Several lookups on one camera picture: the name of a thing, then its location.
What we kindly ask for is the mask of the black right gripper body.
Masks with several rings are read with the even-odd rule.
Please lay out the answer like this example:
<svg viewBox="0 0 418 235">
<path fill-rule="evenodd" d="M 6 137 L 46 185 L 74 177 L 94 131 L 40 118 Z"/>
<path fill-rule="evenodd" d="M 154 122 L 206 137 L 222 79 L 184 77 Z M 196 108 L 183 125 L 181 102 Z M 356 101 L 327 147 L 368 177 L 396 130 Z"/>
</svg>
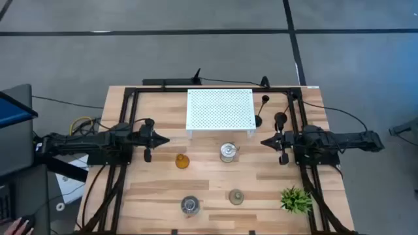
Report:
<svg viewBox="0 0 418 235">
<path fill-rule="evenodd" d="M 286 152 L 287 148 L 292 148 L 295 143 L 295 134 L 293 131 L 284 131 L 284 123 L 277 122 L 276 123 L 277 131 L 280 134 L 280 150 L 281 156 L 279 157 L 279 163 L 281 165 L 286 165 L 289 163 L 289 156 Z"/>
</svg>

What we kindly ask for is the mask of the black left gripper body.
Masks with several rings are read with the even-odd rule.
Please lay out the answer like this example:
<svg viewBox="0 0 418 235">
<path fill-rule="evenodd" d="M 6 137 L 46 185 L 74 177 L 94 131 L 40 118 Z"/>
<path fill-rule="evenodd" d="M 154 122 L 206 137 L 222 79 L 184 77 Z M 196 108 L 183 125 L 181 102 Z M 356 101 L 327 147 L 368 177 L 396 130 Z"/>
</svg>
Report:
<svg viewBox="0 0 418 235">
<path fill-rule="evenodd" d="M 153 147 L 153 132 L 154 132 L 154 120 L 150 118 L 144 119 L 144 124 L 141 125 L 139 129 L 139 136 L 143 143 L 143 146 L 146 147 L 144 150 L 144 160 L 147 163 L 152 161 L 151 148 Z"/>
</svg>

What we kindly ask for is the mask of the amber glass candle holder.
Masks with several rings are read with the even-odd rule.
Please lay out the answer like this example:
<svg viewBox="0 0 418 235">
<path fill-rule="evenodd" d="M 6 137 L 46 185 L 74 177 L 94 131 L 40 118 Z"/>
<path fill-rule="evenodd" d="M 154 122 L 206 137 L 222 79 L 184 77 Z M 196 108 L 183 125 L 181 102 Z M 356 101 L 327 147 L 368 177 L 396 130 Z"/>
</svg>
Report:
<svg viewBox="0 0 418 235">
<path fill-rule="evenodd" d="M 178 168 L 185 169 L 190 164 L 189 157 L 184 154 L 178 154 L 176 156 L 175 164 Z"/>
</svg>

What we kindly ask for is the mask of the silver glass jar candle holder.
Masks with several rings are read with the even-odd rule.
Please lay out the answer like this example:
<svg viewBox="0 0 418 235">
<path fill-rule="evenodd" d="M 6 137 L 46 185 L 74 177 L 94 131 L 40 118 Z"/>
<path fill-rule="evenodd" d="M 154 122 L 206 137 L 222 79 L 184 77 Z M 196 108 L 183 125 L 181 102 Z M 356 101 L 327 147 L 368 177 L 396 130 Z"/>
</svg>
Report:
<svg viewBox="0 0 418 235">
<path fill-rule="evenodd" d="M 239 147 L 232 142 L 224 143 L 219 150 L 219 158 L 224 163 L 233 162 L 238 156 Z"/>
</svg>

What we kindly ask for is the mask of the clear glass candle holder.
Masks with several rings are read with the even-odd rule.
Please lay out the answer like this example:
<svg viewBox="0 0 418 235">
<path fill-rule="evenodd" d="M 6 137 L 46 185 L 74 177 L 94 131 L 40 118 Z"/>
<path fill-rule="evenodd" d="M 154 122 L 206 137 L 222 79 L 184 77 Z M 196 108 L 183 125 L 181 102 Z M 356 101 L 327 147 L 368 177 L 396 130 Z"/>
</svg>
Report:
<svg viewBox="0 0 418 235">
<path fill-rule="evenodd" d="M 244 201 L 244 194 L 239 189 L 233 189 L 229 192 L 228 195 L 229 202 L 235 206 L 241 205 Z"/>
</svg>

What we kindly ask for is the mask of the black power strip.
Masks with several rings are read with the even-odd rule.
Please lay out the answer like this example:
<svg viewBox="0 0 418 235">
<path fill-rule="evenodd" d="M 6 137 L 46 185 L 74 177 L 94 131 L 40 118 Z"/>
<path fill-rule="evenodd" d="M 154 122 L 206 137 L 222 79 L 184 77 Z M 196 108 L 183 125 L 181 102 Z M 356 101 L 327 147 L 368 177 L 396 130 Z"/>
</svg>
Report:
<svg viewBox="0 0 418 235">
<path fill-rule="evenodd" d="M 193 86 L 192 78 L 143 79 L 144 86 Z"/>
</svg>

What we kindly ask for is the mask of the white perforated metal shelf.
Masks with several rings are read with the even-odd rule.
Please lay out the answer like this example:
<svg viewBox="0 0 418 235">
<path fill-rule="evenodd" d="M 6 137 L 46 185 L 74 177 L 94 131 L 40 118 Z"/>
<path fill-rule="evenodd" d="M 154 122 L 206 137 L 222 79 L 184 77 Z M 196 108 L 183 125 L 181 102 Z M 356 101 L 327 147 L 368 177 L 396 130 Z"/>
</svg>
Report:
<svg viewBox="0 0 418 235">
<path fill-rule="evenodd" d="M 195 131 L 245 131 L 251 138 L 256 130 L 251 89 L 188 89 L 185 129 Z"/>
</svg>

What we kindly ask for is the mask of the green artificial potted plant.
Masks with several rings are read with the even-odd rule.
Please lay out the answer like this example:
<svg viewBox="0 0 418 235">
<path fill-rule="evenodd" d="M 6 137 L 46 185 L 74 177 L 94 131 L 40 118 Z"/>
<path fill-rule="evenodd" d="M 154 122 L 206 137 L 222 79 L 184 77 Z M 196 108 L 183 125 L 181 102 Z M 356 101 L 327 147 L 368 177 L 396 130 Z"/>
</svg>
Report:
<svg viewBox="0 0 418 235">
<path fill-rule="evenodd" d="M 311 194 L 304 189 L 292 187 L 281 192 L 281 208 L 289 213 L 307 214 L 312 211 Z"/>
</svg>

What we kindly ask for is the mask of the black stand leg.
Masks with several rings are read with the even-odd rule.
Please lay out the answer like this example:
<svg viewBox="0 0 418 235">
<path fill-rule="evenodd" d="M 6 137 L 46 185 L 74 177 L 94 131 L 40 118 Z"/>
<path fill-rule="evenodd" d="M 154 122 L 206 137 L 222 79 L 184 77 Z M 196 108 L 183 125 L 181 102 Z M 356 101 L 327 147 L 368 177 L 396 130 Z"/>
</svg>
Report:
<svg viewBox="0 0 418 235">
<path fill-rule="evenodd" d="M 35 157 L 34 163 L 36 165 L 46 165 L 49 171 L 61 174 L 73 180 L 86 182 L 88 177 L 87 170 L 53 157 Z"/>
</svg>

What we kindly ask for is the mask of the white cardboard box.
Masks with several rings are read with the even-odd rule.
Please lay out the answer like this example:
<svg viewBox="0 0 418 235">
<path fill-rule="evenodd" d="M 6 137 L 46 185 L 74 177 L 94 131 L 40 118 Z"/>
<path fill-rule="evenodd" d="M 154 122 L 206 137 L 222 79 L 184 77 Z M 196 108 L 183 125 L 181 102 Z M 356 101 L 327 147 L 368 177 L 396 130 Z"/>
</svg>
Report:
<svg viewBox="0 0 418 235">
<path fill-rule="evenodd" d="M 79 158 L 74 157 L 69 164 L 88 171 L 89 166 L 87 165 L 87 161 L 88 155 L 84 155 Z M 56 179 L 63 196 L 64 204 L 70 204 L 82 197 L 84 192 L 84 182 L 68 178 L 67 176 L 61 174 L 56 174 Z"/>
</svg>

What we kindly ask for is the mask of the dark grey chair base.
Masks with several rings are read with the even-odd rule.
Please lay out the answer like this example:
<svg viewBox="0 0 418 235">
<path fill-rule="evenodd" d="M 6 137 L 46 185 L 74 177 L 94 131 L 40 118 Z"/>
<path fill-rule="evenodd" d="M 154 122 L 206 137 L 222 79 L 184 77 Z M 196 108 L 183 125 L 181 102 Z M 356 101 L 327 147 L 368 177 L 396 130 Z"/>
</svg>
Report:
<svg viewBox="0 0 418 235">
<path fill-rule="evenodd" d="M 407 138 L 402 137 L 401 136 L 402 133 L 411 133 L 413 137 L 417 139 L 417 142 L 414 142 L 414 141 L 408 140 Z M 418 147 L 418 117 L 414 118 L 413 120 L 407 121 L 401 125 L 391 127 L 389 129 L 389 134 L 413 146 Z"/>
</svg>

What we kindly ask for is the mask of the grey computer desk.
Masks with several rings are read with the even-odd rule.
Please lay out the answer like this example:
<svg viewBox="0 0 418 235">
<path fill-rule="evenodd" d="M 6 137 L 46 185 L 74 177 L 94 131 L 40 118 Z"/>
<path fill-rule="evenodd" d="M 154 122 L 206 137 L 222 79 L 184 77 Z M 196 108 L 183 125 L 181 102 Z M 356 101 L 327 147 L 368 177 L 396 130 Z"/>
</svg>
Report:
<svg viewBox="0 0 418 235">
<path fill-rule="evenodd" d="M 32 108 L 31 85 L 2 92 Z M 14 203 L 14 218 L 9 222 L 34 215 L 36 223 L 31 235 L 50 235 L 47 169 L 34 160 L 33 120 L 0 129 L 0 186 L 10 185 Z"/>
</svg>

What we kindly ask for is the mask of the blue computer screen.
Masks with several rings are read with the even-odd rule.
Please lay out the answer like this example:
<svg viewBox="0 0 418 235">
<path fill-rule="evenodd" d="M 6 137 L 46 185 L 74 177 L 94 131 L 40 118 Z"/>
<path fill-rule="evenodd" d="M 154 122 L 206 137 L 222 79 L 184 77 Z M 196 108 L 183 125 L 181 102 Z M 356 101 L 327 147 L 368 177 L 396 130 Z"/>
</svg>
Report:
<svg viewBox="0 0 418 235">
<path fill-rule="evenodd" d="M 32 120 L 38 116 L 32 108 L 0 91 L 0 129 Z"/>
</svg>

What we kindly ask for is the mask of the black computer mouse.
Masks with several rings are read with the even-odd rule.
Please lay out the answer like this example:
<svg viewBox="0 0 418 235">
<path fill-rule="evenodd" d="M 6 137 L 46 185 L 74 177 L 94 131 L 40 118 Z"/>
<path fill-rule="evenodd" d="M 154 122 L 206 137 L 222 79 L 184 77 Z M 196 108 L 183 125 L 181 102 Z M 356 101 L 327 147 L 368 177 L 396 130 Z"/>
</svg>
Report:
<svg viewBox="0 0 418 235">
<path fill-rule="evenodd" d="M 36 223 L 36 218 L 34 215 L 24 215 L 21 218 L 20 224 L 18 225 L 18 228 L 25 225 L 25 228 L 23 230 L 23 233 L 28 233 Z"/>
</svg>

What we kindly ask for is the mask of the black keyboard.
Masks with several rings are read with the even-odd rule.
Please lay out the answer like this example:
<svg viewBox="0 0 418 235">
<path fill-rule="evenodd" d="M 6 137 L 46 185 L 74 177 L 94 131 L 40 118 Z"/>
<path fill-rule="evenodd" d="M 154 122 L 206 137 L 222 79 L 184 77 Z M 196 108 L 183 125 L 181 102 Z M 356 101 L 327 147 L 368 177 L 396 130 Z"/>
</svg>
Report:
<svg viewBox="0 0 418 235">
<path fill-rule="evenodd" d="M 14 203 L 10 185 L 0 186 L 0 225 L 14 218 Z"/>
</svg>

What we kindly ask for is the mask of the person's hand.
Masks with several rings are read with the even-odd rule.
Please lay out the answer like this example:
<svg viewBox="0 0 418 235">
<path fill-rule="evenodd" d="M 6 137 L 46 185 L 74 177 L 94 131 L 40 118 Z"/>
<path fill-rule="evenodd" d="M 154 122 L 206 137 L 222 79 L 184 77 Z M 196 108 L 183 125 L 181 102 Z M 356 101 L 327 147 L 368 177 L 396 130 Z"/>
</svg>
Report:
<svg viewBox="0 0 418 235">
<path fill-rule="evenodd" d="M 33 230 L 34 228 L 29 225 L 29 221 L 23 220 L 21 217 L 15 220 L 11 226 L 4 231 L 3 235 L 31 235 Z"/>
</svg>

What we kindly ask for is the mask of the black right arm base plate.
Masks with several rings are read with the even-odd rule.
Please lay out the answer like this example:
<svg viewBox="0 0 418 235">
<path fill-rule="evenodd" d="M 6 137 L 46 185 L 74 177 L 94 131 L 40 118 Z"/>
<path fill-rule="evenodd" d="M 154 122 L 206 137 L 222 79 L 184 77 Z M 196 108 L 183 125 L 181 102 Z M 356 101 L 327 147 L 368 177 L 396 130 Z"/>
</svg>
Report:
<svg viewBox="0 0 418 235">
<path fill-rule="evenodd" d="M 299 143 L 293 146 L 295 161 L 298 165 L 338 165 L 339 148 L 335 145 L 323 145 L 318 143 Z"/>
</svg>

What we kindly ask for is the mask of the black aluminium table frame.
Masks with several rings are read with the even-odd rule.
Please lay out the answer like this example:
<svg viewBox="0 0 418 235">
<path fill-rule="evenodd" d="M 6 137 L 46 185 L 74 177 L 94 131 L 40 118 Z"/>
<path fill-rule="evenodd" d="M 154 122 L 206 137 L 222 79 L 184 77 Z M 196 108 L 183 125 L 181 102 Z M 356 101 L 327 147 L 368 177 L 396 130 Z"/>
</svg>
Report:
<svg viewBox="0 0 418 235">
<path fill-rule="evenodd" d="M 300 168 L 294 159 L 281 165 L 278 152 L 261 144 L 274 134 L 274 114 L 297 105 L 285 96 L 287 91 L 297 91 L 315 105 L 322 103 L 317 88 L 260 88 L 253 96 L 254 107 L 261 107 L 263 95 L 270 101 L 263 107 L 263 125 L 251 138 L 244 131 L 196 131 L 190 138 L 185 129 L 187 88 L 139 87 L 138 101 L 128 102 L 127 112 L 152 118 L 156 132 L 170 142 L 152 151 L 150 163 L 143 159 L 143 148 L 134 150 L 122 195 L 113 199 L 92 235 L 168 235 L 171 230 L 177 230 L 178 235 L 246 235 L 250 230 L 256 235 L 309 234 L 321 228 L 317 206 L 309 215 L 281 208 L 281 192 L 302 187 Z M 226 142 L 239 147 L 238 156 L 230 163 L 219 158 L 220 147 Z M 187 168 L 176 166 L 178 154 L 189 157 Z M 233 189 L 243 192 L 241 205 L 229 202 Z M 200 211 L 186 218 L 180 204 L 190 195 L 198 198 Z"/>
</svg>

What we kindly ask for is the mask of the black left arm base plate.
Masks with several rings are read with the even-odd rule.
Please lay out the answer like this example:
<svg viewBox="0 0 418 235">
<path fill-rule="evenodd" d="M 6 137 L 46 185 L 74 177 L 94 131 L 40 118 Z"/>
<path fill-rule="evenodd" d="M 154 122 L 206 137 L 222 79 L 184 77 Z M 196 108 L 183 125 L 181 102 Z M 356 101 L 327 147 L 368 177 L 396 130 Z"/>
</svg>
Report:
<svg viewBox="0 0 418 235">
<path fill-rule="evenodd" d="M 133 155 L 133 146 L 107 146 L 87 151 L 88 165 L 124 165 L 129 164 Z"/>
</svg>

